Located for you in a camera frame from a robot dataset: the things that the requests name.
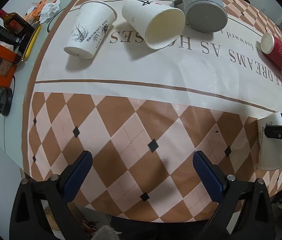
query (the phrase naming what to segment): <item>black diamond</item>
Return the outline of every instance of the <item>black diamond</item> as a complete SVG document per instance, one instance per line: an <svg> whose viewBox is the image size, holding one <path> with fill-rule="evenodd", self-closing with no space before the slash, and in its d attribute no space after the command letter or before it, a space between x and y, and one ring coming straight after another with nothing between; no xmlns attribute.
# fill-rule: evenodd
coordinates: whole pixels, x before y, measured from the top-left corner
<svg viewBox="0 0 282 240"><path fill-rule="evenodd" d="M148 194L146 192L144 192L140 198L143 200L143 201L147 201L150 197L148 196Z"/></svg>
<svg viewBox="0 0 282 240"><path fill-rule="evenodd" d="M79 136L80 131L79 131L79 129L77 128L77 126L74 128L73 133L74 133L74 137L75 137L75 138Z"/></svg>
<svg viewBox="0 0 282 240"><path fill-rule="evenodd" d="M229 157L229 155L230 155L230 153L231 153L231 148L230 148L230 146L228 146L228 147L225 149L224 153L225 153L225 155L226 155L227 157Z"/></svg>
<svg viewBox="0 0 282 240"><path fill-rule="evenodd" d="M159 147L159 145L157 144L155 139L153 139L152 142L148 144L148 147L150 148L151 152L154 152Z"/></svg>

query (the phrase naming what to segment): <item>red ripple paper cup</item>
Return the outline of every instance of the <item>red ripple paper cup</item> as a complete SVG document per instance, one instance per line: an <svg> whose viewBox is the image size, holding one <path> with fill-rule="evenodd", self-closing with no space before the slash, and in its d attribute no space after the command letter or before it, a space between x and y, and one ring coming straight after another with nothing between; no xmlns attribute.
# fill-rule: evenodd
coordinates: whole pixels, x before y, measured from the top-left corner
<svg viewBox="0 0 282 240"><path fill-rule="evenodd" d="M270 33L261 39L261 50L282 71L282 41Z"/></svg>

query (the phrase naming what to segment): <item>table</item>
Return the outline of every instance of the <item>table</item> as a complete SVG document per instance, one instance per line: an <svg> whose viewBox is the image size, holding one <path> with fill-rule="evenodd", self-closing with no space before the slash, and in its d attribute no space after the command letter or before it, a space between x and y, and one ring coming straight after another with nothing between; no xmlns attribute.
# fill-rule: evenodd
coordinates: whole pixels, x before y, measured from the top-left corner
<svg viewBox="0 0 282 240"><path fill-rule="evenodd" d="M84 1L72 0L36 44L42 48L24 96L22 155L9 155L5 143L12 159L43 180L89 150L93 167L75 201L141 221L212 215L217 204L192 167L195 150L238 179L263 178L270 196L282 189L282 168L257 169L256 119L282 111L282 73L259 49L265 31L282 39L271 20L243 0L222 0L229 15L222 31L186 26L155 52L123 20L125 0L103 0L118 19L95 59L82 60L63 47Z"/></svg>

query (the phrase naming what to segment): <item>brown stripe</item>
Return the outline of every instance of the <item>brown stripe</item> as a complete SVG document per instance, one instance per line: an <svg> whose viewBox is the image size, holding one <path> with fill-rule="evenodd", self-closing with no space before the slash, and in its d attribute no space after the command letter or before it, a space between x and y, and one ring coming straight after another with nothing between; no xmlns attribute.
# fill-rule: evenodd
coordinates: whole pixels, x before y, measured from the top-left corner
<svg viewBox="0 0 282 240"><path fill-rule="evenodd" d="M258 15L266 22L268 20L268 17L265 16L261 11L259 11Z"/></svg>
<svg viewBox="0 0 282 240"><path fill-rule="evenodd" d="M239 5L239 4L237 4L235 1L232 3L236 8L238 8L238 10L240 11L240 12L244 12L244 9Z"/></svg>
<svg viewBox="0 0 282 240"><path fill-rule="evenodd" d="M223 3L225 3L226 5L229 5L230 2L228 0L221 0Z"/></svg>
<svg viewBox="0 0 282 240"><path fill-rule="evenodd" d="M75 4L75 6L81 5L82 3L87 2L87 1L89 0L80 0Z"/></svg>
<svg viewBox="0 0 282 240"><path fill-rule="evenodd" d="M274 23L268 18L268 20L267 20L267 23L272 27L272 28L274 28Z"/></svg>
<svg viewBox="0 0 282 240"><path fill-rule="evenodd" d="M233 20L233 21L235 21L235 22L238 23L238 24L241 24L242 26L248 28L249 30L253 31L255 34L257 34L257 35L259 35L260 37L262 37L262 35L260 35L259 33L257 33L255 30L249 28L248 26L242 24L241 22L238 22L238 21L236 21L236 20Z"/></svg>
<svg viewBox="0 0 282 240"><path fill-rule="evenodd" d="M62 80L41 80L41 81L36 81L36 84L44 84L44 83L105 83L105 84L123 84L123 85L135 85L135 86L144 86L144 87L157 87L157 88L165 88L165 89L171 89L171 90L178 90L178 91L187 91L190 93L195 93L199 95L205 95L205 96L210 96L210 97L215 97L215 98L221 98L224 100L232 101L232 102L237 102L241 103L247 106L253 106L265 111L269 111L272 113L275 113L274 110L268 109L263 106L259 106L253 103L249 103L246 101L242 101L240 99L236 98L230 98L226 97L223 95L215 94L215 93L210 93L210 92L204 92L196 89L191 89L191 88L184 88L184 87L175 87L175 86L168 86L168 85L161 85L161 84L152 84L152 83L144 83L144 82L134 82L134 81L124 81L124 80L101 80L101 79L62 79Z"/></svg>
<svg viewBox="0 0 282 240"><path fill-rule="evenodd" d="M253 24L246 18L245 15L241 15L240 19L243 20L245 23L249 24L250 26L253 27Z"/></svg>
<svg viewBox="0 0 282 240"><path fill-rule="evenodd" d="M252 5L249 5L249 7L252 9L252 10L254 10L254 12L256 13L256 14L258 14L259 13L259 10L257 10L255 7L253 7Z"/></svg>
<svg viewBox="0 0 282 240"><path fill-rule="evenodd" d="M249 14L249 15L252 17L252 19L254 19L254 20L257 19L257 17L256 17L249 9L246 9L245 12L246 12L247 14Z"/></svg>
<svg viewBox="0 0 282 240"><path fill-rule="evenodd" d="M239 0L240 1L240 3L242 3L242 5L243 6L245 6L245 7L249 7L250 5L246 2L246 1L244 1L244 0Z"/></svg>
<svg viewBox="0 0 282 240"><path fill-rule="evenodd" d="M70 11L70 9L73 7L77 0L72 0L68 6L63 10L63 12L60 14L60 16L55 21L52 29L50 30L49 34L47 35L42 48L36 58L30 79L28 81L28 86L24 95L24 101L23 101L23 118L22 118L22 143L21 143L21 149L22 149L22 155L23 155L23 170L30 174L30 167L28 165L28 114L30 111L30 103L31 103L31 97L34 89L35 80L38 74L38 71L40 69L42 59L44 57L44 54L49 47L49 44L56 33L56 30L59 28L61 22L67 15L67 13Z"/></svg>

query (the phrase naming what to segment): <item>gray mug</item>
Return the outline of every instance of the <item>gray mug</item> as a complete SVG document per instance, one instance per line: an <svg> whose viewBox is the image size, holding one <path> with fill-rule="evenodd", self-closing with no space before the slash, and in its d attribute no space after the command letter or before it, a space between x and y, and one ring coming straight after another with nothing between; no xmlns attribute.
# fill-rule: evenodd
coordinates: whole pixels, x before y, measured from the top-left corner
<svg viewBox="0 0 282 240"><path fill-rule="evenodd" d="M175 0L174 7L183 3L186 21L194 29L214 33L222 30L228 22L228 14L221 0Z"/></svg>

